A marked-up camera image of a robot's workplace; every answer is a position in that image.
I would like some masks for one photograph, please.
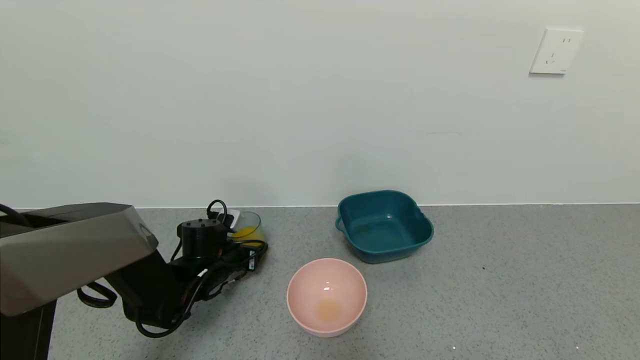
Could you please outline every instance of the white label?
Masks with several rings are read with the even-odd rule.
[[[253,256],[254,254],[255,251],[249,251],[249,256]],[[255,270],[255,258],[251,258],[251,260],[249,260],[249,270]]]

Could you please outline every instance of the black wire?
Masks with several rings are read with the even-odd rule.
[[[7,205],[0,204],[0,211],[5,213],[11,221],[18,223],[18,225],[33,227],[31,226],[31,222],[29,222],[29,220],[27,220],[27,218],[24,217],[23,214],[20,214],[18,211],[15,211]]]
[[[225,220],[227,219],[227,205],[225,204],[225,202],[224,202],[224,201],[222,201],[222,200],[220,200],[220,199],[213,200],[213,201],[209,204],[209,206],[207,206],[207,217],[209,217],[209,214],[211,214],[211,212],[212,212],[212,211],[211,211],[211,208],[212,208],[212,207],[214,206],[214,204],[216,204],[216,203],[221,204],[221,205],[222,205],[222,208],[223,208],[223,209],[224,209],[224,211],[225,211],[225,212],[224,212],[224,216],[222,216],[222,220],[221,220],[222,224],[224,224],[224,223],[225,223]]]
[[[175,260],[175,256],[178,254],[178,251],[180,251],[181,248],[182,248],[182,239],[180,239],[180,242],[178,242],[178,246],[176,246],[175,251],[173,252],[173,255],[171,255],[171,261]]]
[[[238,261],[237,263],[227,263],[225,261],[223,262],[219,262],[216,264],[211,265],[209,268],[207,268],[207,272],[200,278],[200,281],[198,282],[198,285],[196,286],[195,291],[193,292],[193,294],[191,295],[191,297],[189,298],[189,303],[188,305],[184,308],[183,312],[180,314],[180,317],[178,318],[178,320],[176,320],[176,322],[167,330],[163,331],[163,332],[150,332],[149,330],[146,330],[144,328],[144,326],[142,325],[142,321],[140,319],[140,310],[138,310],[136,312],[136,328],[138,329],[138,331],[140,331],[140,333],[148,338],[162,338],[165,337],[169,334],[171,334],[172,332],[176,331],[180,325],[182,325],[182,323],[186,320],[188,314],[191,312],[191,308],[193,307],[193,303],[196,301],[196,298],[198,297],[198,293],[200,292],[200,289],[202,289],[202,285],[207,282],[207,280],[209,280],[209,277],[213,275],[214,270],[217,268],[221,268],[221,267],[235,267],[235,266],[241,266],[243,265],[245,262],[260,256],[262,254],[265,253],[265,251],[267,251],[267,249],[269,248],[269,245],[262,241],[262,240],[242,240],[242,241],[233,241],[234,243],[241,245],[244,243],[259,243],[262,246],[260,246],[251,256],[248,256],[246,259],[243,259],[242,261]],[[227,285],[229,283],[229,281],[225,281],[222,284],[220,284],[220,287],[218,288],[217,291],[215,291],[212,294],[207,294],[205,296],[202,297],[203,300],[211,300],[214,297],[218,296],[221,292],[222,292],[222,288],[224,288],[225,285]],[[185,290],[185,294],[189,293],[189,290],[192,288],[192,286],[188,286],[187,289]]]
[[[180,317],[178,318],[178,320],[169,329],[163,332],[150,332],[149,330],[146,330],[144,326],[142,326],[142,321],[140,320],[140,310],[138,310],[136,312],[136,328],[138,329],[138,331],[140,331],[142,335],[148,338],[154,338],[154,339],[163,338],[171,334],[172,332],[176,331],[180,327],[180,325],[182,325],[182,323],[186,320],[187,315],[191,312],[191,308],[193,307],[193,303],[195,302],[195,299],[196,299],[195,295],[200,291],[200,288],[204,283],[205,276],[209,273],[210,271],[207,271],[207,273],[200,278],[200,281],[198,282],[198,286],[196,287],[196,290],[193,292],[193,295],[189,300],[189,304],[187,305],[187,307],[184,308],[184,311],[180,314]]]

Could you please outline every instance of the glass cup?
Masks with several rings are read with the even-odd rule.
[[[234,233],[229,233],[229,238],[233,241],[261,240],[267,242],[262,232],[262,220],[260,215],[252,211],[243,211],[238,215],[238,221]],[[261,246],[260,243],[246,243],[248,246]]]

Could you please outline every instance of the orange juice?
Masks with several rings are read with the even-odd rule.
[[[233,241],[247,241],[247,240],[261,240],[267,242],[264,234],[262,233],[262,229],[260,227],[255,226],[247,226],[242,229],[236,231],[231,234],[231,239]],[[249,246],[261,246],[260,243],[246,243]]]

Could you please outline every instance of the plastic basin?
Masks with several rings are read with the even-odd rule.
[[[335,226],[366,263],[405,258],[433,237],[433,225],[415,201],[393,190],[344,198]]]

